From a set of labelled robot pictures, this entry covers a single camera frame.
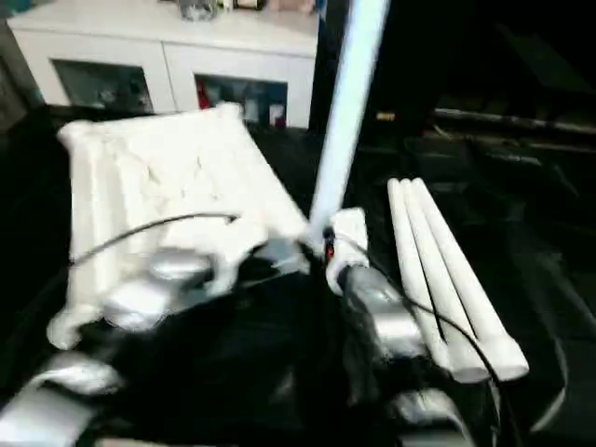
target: white plastic part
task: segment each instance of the white plastic part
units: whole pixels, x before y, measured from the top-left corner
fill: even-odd
[[[499,379],[526,375],[529,366],[520,346],[505,330],[426,185],[421,179],[415,179],[412,185],[484,354]]]
[[[310,211],[314,243],[322,242],[324,229],[342,207],[390,3],[352,1]]]
[[[474,332],[459,301],[447,267],[440,257],[437,243],[428,227],[424,213],[415,199],[412,184],[409,180],[403,180],[400,185],[435,309],[468,335],[474,337]],[[488,378],[489,374],[469,340],[450,324],[441,322],[440,326],[449,348],[454,379],[461,383],[474,383]]]
[[[343,296],[342,288],[337,282],[342,271],[350,265],[369,265],[366,254],[354,247],[354,244],[358,244],[365,251],[369,247],[364,210],[362,208],[341,210],[332,217],[331,224],[337,239],[333,242],[334,253],[327,265],[325,275],[333,293]]]
[[[422,271],[420,257],[418,256],[418,250],[413,239],[400,181],[397,179],[389,180],[387,190],[389,193],[391,220],[393,222],[393,232],[398,250],[401,281],[404,291],[411,300],[432,310],[433,305],[430,301],[430,294],[428,293],[427,280]],[[416,307],[413,309],[413,312],[435,363],[445,370],[450,371],[452,368],[449,361],[449,353],[447,352],[447,345],[440,336],[437,320],[433,315]]]
[[[234,9],[234,1],[233,0],[223,0],[222,1],[223,10],[225,12],[231,12]]]
[[[175,215],[222,212],[241,219],[233,225],[226,219],[194,219],[158,227],[76,268],[67,306],[47,329],[58,348],[72,346],[76,328],[100,314],[104,295],[159,247],[211,253],[226,270],[242,259],[247,244],[258,245],[269,236],[294,239],[306,230],[304,215],[235,104],[179,115],[74,122],[59,135],[72,159],[73,258],[132,227]]]

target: red object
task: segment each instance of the red object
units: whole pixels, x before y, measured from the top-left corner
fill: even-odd
[[[196,85],[196,94],[198,95],[198,108],[203,109],[210,109],[211,102],[207,97],[207,93],[205,92],[205,84],[202,82],[198,82]]]
[[[276,128],[278,128],[278,129],[286,128],[286,119],[283,116],[276,118]]]
[[[335,254],[335,250],[333,249],[333,245],[328,245],[327,249],[325,250],[325,257],[327,258],[327,261],[330,261],[333,257],[333,255]]]

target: black table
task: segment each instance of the black table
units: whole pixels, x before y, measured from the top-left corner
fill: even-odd
[[[68,261],[68,156],[54,135],[74,119],[124,117],[89,109],[45,107],[0,140],[0,189],[5,254],[0,340],[26,321],[28,340],[49,349],[45,324],[63,304],[27,304]],[[307,215],[322,138],[299,130],[251,129],[279,179]],[[409,139],[361,147],[346,206],[366,211],[371,252],[399,277],[386,199],[391,177],[421,176],[509,333],[518,340],[530,373],[507,384],[524,433],[548,407],[533,445],[546,440],[594,445],[596,425],[596,212],[592,171],[596,154],[536,152],[463,142]],[[20,359],[23,370],[38,355]],[[10,387],[4,388],[4,396]]]

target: black cable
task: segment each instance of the black cable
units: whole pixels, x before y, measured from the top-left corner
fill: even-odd
[[[503,382],[501,381],[501,379],[499,379],[498,374],[496,373],[496,371],[493,368],[493,365],[491,364],[490,360],[488,360],[486,358],[486,356],[482,352],[482,349],[478,346],[478,343],[476,342],[476,340],[474,340],[474,338],[471,335],[469,335],[455,321],[443,316],[442,314],[435,311],[434,309],[426,307],[425,305],[421,305],[420,303],[418,303],[415,300],[413,300],[412,298],[410,298],[410,296],[408,296],[408,294],[405,292],[403,287],[401,287],[400,284],[398,284],[395,280],[393,280],[393,278],[385,271],[385,269],[381,266],[381,264],[378,263],[367,250],[365,250],[363,247],[361,247],[358,242],[351,239],[350,237],[346,237],[343,235],[335,234],[334,237],[338,238],[340,240],[343,240],[344,242],[348,243],[352,248],[354,248],[355,250],[359,251],[364,256],[366,256],[369,259],[369,261],[371,262],[371,266],[373,268],[377,269],[383,275],[385,275],[385,277],[389,281],[389,284],[391,284],[392,287],[394,287],[397,291],[399,291],[401,296],[410,305],[412,305],[412,306],[414,306],[430,315],[433,315],[435,318],[447,323],[448,325],[453,327],[456,331],[460,332],[466,338],[466,340],[470,343],[470,345],[474,348],[474,350],[476,351],[478,356],[481,358],[482,363],[486,367],[486,371],[489,373],[489,375],[491,376],[491,380],[494,382],[494,387],[498,391],[502,407],[505,410],[505,413],[507,414],[507,417],[508,417],[508,421],[511,425],[511,436],[513,438],[512,439],[513,445],[515,445],[517,447],[522,447],[523,442],[522,442],[522,436],[520,434],[520,429],[518,427],[517,419],[515,417],[513,409],[511,408],[510,402],[507,399],[507,395],[504,392]],[[498,423],[497,432],[500,437],[501,436],[501,420],[498,417],[497,417],[497,423]]]
[[[48,297],[51,296],[50,293],[54,291],[54,289],[56,289],[60,284],[62,284],[62,282],[65,279],[68,278],[68,273],[71,269],[77,268],[79,265],[90,261],[92,258],[100,254],[102,251],[109,249],[110,247],[122,242],[123,240],[128,239],[129,237],[132,237],[139,233],[143,233],[151,228],[163,226],[166,224],[172,224],[179,221],[186,221],[198,218],[228,219],[229,222],[233,222],[235,219],[238,218],[238,216],[220,212],[195,212],[192,214],[183,214],[180,216],[174,216],[168,219],[162,219],[159,221],[147,223],[145,225],[137,226],[135,228],[132,228],[131,230],[119,234],[118,236],[108,239],[102,244],[82,254],[75,260],[70,261],[67,265],[65,265],[58,272],[56,272],[46,282],[44,287],[33,298],[33,300],[31,300],[31,302],[20,311],[20,313],[23,314],[25,318],[22,319],[22,323],[7,339],[7,341],[5,342],[5,348],[2,352],[3,356],[8,356],[8,359],[6,359],[5,357],[5,361],[3,362],[3,371],[5,373],[2,376],[2,380],[0,380],[0,386],[7,385],[7,381],[10,378],[10,372],[12,371],[11,366],[13,366],[11,365],[11,362],[14,362],[15,354],[18,353],[22,348],[24,338],[30,332],[32,325],[35,323],[34,312],[40,310],[41,307],[47,303]]]

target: black surface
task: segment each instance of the black surface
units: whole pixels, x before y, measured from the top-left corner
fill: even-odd
[[[349,4],[329,2],[319,28],[311,129],[327,125]],[[576,0],[391,2],[360,137],[420,135],[435,107],[591,125],[596,76],[583,45],[594,37],[586,12]],[[378,112],[395,119],[377,120]]]
[[[43,308],[26,309],[47,278],[67,262],[70,234],[68,157],[53,135],[73,119],[110,119],[82,109],[45,108],[15,127],[3,145],[0,169],[6,218],[3,340],[26,324],[11,356],[20,371],[50,349],[45,325],[63,304],[64,289]],[[300,208],[308,213],[322,139],[302,131],[252,129],[265,157]],[[357,154],[345,204],[362,206],[372,254],[397,272],[388,220],[386,180],[422,176],[437,199],[531,371],[507,384],[524,435],[594,445],[596,402],[596,155],[541,153],[458,142],[412,139]],[[13,385],[18,377],[11,376]],[[9,386],[3,386],[6,394]],[[562,396],[550,424],[529,435],[546,406]]]

